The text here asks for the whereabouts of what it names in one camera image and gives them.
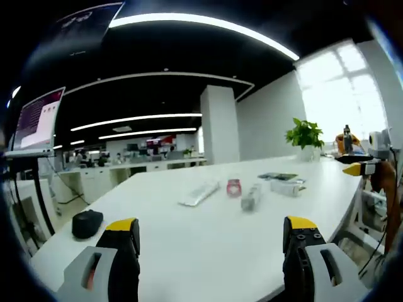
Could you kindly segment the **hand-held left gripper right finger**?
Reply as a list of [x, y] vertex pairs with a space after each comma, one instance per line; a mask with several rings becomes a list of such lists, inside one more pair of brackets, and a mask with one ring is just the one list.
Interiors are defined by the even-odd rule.
[[287, 301], [362, 301], [368, 293], [356, 264], [306, 218], [285, 217], [283, 254]]

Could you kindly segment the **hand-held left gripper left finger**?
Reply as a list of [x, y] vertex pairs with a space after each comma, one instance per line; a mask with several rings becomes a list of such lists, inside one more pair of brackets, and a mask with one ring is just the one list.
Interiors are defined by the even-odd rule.
[[140, 235], [136, 218], [108, 225], [64, 270], [58, 301], [138, 301]]

